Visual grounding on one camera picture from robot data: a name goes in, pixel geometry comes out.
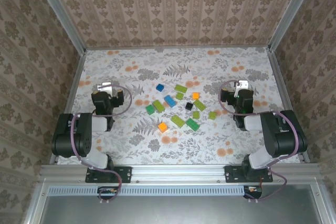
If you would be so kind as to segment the green two-by-four lego brick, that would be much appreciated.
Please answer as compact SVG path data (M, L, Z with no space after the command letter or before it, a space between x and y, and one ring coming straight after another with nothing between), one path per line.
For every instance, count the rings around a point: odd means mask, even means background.
M193 119L189 118L185 121L186 125L190 127L194 132L196 132L200 127L199 124L197 124Z

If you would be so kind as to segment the light blue two-by-four lego brick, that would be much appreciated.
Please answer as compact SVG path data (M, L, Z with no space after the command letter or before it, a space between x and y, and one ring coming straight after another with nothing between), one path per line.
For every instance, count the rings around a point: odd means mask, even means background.
M176 106L176 101L170 96L167 95L164 97L164 101L169 105L169 107L173 108Z

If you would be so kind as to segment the floral patterned table cover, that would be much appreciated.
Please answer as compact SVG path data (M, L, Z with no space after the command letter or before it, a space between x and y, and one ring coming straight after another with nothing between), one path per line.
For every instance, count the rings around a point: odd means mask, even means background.
M254 92L254 110L281 111L278 87L266 48L187 48L87 51L73 113L92 112L91 94L97 85L111 82L126 88L124 105L114 109L114 124L109 132L95 132L92 147L109 154L118 165L146 164L227 164L240 163L245 155L263 146L261 132L245 132L232 118L233 108L220 104L222 85L233 89L233 80L247 80ZM162 84L162 92L156 89ZM187 87L182 100L174 88ZM200 111L193 104L193 92L206 106ZM173 108L164 101L170 95ZM159 100L165 111L148 115L145 107ZM185 108L193 104L192 110ZM200 119L193 119L193 112ZM208 118L210 111L216 119ZM199 124L194 132L186 123L179 128L173 115ZM160 123L168 129L161 133Z

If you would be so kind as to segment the grey metal plate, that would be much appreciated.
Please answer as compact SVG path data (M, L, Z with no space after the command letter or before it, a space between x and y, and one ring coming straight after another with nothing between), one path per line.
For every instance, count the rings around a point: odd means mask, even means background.
M41 224L322 224L312 192L286 186L259 202L242 196L49 197Z

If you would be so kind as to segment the aluminium side rail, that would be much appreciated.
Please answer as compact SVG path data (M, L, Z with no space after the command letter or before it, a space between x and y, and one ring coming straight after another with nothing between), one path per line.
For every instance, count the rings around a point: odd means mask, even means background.
M279 95L281 97L282 105L285 110L293 110L289 94L282 77L282 73L276 58L276 55L273 51L271 51L268 47L266 47L267 55L269 58L269 62L272 68L272 72L278 87Z
M67 99L67 103L66 103L66 106L65 106L65 109L64 109L63 113L71 113L71 111L72 111L72 107L74 105L74 100L75 100L75 97L76 97L76 93L77 93L77 89L78 89L78 86L79 86L79 82L80 82L81 74L82 74L83 67L84 67L84 64L85 64L85 60L86 60L86 54L83 54L79 58L76 73L74 75L74 79L73 79L73 82L72 82L72 85L71 85L71 89L70 89L69 96L68 96L68 99Z

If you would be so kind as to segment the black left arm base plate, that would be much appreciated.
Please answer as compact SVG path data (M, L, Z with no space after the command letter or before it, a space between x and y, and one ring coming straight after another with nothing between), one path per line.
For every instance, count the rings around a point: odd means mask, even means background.
M118 173L122 179L122 183L130 183L132 177L132 167L131 166L115 166L113 169ZM100 172L95 169L87 169L86 173L86 183L118 183L118 178L112 173Z

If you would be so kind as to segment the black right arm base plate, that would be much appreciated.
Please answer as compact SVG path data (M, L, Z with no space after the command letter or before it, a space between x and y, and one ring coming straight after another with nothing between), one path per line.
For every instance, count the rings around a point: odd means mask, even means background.
M225 166L225 179L227 183L271 183L272 174L267 169L243 168L242 166Z

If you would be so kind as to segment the thin aluminium wall rail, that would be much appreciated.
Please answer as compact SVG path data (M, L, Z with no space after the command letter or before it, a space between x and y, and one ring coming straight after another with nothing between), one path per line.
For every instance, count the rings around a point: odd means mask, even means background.
M187 49L187 48L268 48L268 45L175 45L175 46L135 46L135 47L87 47L85 50L137 50L137 49Z

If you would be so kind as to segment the aluminium corner post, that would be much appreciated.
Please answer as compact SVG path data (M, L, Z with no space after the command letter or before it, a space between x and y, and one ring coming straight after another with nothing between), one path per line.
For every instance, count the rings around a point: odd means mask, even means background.
M73 21L66 12L66 6L61 2L61 0L47 0L49 5L52 7L57 18L59 19L62 27L69 36L73 46L77 50L79 56L83 56L86 51L86 46L83 40L80 38L79 32L75 28Z
M269 50L275 51L278 45L280 44L283 36L288 30L291 22L293 21L295 15L297 14L300 6L304 0L290 0L286 11L284 12L277 28L275 29L274 34L272 35L270 42L268 44Z

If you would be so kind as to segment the aluminium mounting rail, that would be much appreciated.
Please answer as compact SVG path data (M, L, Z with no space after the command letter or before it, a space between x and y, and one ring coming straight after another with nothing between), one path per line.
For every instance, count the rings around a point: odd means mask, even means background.
M225 165L132 165L131 185L215 185L226 183ZM317 164L278 163L271 167L289 185L323 181ZM50 184L83 185L87 168L82 165L43 165L39 181Z

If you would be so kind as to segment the aluminium frame bar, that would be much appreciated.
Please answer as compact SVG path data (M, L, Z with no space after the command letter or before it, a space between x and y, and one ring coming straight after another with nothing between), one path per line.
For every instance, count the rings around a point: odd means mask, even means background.
M326 186L315 183L311 190L322 224L336 224L336 213Z
M49 185L39 181L35 187L23 224L40 224L48 197Z

